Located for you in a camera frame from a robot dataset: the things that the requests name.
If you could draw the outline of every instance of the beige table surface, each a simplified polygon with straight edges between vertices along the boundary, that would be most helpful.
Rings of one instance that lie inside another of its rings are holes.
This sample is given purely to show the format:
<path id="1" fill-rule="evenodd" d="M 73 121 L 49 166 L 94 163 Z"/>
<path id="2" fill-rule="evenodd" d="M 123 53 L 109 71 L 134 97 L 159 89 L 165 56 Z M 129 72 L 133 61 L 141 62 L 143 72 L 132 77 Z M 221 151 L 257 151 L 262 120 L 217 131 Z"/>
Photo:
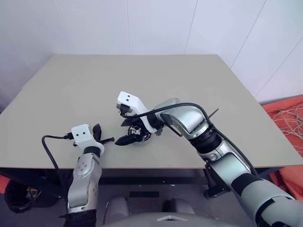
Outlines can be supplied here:
<path id="1" fill-rule="evenodd" d="M 147 108 L 172 97 L 201 105 L 256 167 L 303 164 L 302 158 L 217 55 L 54 55 L 0 114 L 0 166 L 53 168 L 41 137 L 100 123 L 102 138 L 126 134 L 116 109 L 120 91 Z M 80 151 L 72 141 L 46 142 L 61 168 Z M 202 168 L 203 160 L 168 128 L 145 146 L 105 145 L 103 168 Z"/>

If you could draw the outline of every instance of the black table frame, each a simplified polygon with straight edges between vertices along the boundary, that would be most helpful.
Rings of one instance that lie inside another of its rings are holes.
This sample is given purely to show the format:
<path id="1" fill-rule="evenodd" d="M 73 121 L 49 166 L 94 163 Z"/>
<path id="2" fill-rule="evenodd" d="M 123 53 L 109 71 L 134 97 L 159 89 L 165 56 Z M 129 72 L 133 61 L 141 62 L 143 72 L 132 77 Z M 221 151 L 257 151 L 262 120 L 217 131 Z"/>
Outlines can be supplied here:
<path id="1" fill-rule="evenodd" d="M 268 174 L 278 169 L 278 167 L 257 168 L 257 172 L 260 177 L 269 179 Z M 72 169 L 60 171 L 69 187 L 72 182 Z M 205 169 L 103 169 L 102 172 L 99 184 L 207 184 L 210 197 L 217 197 L 225 192 L 216 185 Z M 0 175 L 54 197 L 63 196 L 57 174 L 53 169 L 0 168 Z"/>

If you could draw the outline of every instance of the floor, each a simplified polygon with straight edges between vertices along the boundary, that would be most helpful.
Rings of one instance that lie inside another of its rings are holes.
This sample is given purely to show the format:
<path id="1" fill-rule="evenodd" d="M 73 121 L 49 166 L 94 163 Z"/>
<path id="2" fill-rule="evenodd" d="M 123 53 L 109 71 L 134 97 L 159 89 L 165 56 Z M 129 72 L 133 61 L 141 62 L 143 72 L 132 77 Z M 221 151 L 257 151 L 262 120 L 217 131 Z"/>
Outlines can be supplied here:
<path id="1" fill-rule="evenodd" d="M 143 212 L 159 212 L 162 203 L 173 197 L 183 198 L 194 208 L 196 214 L 218 218 L 239 226 L 253 227 L 252 221 L 244 213 L 235 196 L 230 192 L 216 199 L 207 200 L 203 196 L 206 185 L 179 184 L 179 185 L 100 185 L 97 211 L 97 227 L 102 225 L 107 201 L 114 195 L 125 196 L 129 202 L 132 214 Z M 129 198 L 130 191 L 158 191 L 158 198 Z M 50 208 L 32 208 L 21 214 L 11 212 L 4 196 L 0 195 L 0 226 L 1 227 L 61 227 L 64 223 L 64 201 L 58 201 Z"/>

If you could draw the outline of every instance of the silver robotic arm segment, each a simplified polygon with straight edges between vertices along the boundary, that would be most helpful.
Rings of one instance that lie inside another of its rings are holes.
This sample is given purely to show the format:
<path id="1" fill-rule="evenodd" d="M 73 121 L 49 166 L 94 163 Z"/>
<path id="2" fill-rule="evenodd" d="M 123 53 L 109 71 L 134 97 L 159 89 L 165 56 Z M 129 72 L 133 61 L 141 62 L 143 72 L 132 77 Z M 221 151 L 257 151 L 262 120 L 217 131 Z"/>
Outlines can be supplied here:
<path id="1" fill-rule="evenodd" d="M 89 152 L 79 158 L 68 192 L 68 213 L 97 208 L 101 173 L 100 158 L 96 154 Z"/>
<path id="2" fill-rule="evenodd" d="M 68 191 L 68 214 L 66 227 L 95 226 L 98 203 L 98 183 L 102 169 L 100 157 L 104 153 L 104 143 L 114 138 L 101 139 L 101 127 L 91 130 L 88 124 L 71 129 L 74 146 L 80 148 L 81 156 L 73 170 L 73 181 Z"/>
<path id="3" fill-rule="evenodd" d="M 162 108 L 159 112 L 155 110 L 146 113 L 149 126 L 153 127 L 154 117 L 178 130 L 207 162 L 206 167 L 216 179 L 234 192 L 239 203 L 258 226 L 303 226 L 303 205 L 276 185 L 259 178 L 257 174 L 251 174 L 254 169 L 249 166 L 253 166 L 248 165 L 249 161 L 245 157 L 247 163 L 242 160 L 241 151 L 206 120 L 208 117 L 202 110 L 196 105 L 188 104 L 171 108 L 168 106 L 168 109 L 163 110 L 165 105 L 172 105 L 168 103 L 156 106 L 156 109 Z"/>

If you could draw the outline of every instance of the robotic arm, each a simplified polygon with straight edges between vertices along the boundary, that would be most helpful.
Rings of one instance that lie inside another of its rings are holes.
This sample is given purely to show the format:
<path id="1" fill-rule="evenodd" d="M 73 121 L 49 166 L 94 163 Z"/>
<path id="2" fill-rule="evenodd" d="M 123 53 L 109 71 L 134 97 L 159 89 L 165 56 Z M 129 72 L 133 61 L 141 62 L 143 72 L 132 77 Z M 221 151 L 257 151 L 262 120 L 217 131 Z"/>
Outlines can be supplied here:
<path id="1" fill-rule="evenodd" d="M 90 129 L 88 124 L 71 129 L 74 146 L 78 146 L 82 155 L 73 170 L 73 181 L 68 191 L 68 214 L 66 226 L 95 226 L 98 202 L 98 183 L 102 169 L 100 157 L 104 153 L 103 144 L 114 138 L 100 140 L 99 124 Z"/>
<path id="2" fill-rule="evenodd" d="M 117 108 L 126 118 L 122 126 L 129 126 L 128 134 L 119 138 L 117 145 L 143 143 L 152 133 L 161 135 L 166 125 L 197 149 L 214 179 L 233 191 L 257 226 L 303 226 L 303 205 L 259 178 L 247 158 L 213 126 L 200 106 L 170 99 L 148 111 L 138 97 L 121 92 Z M 126 115 L 132 111 L 137 116 Z"/>

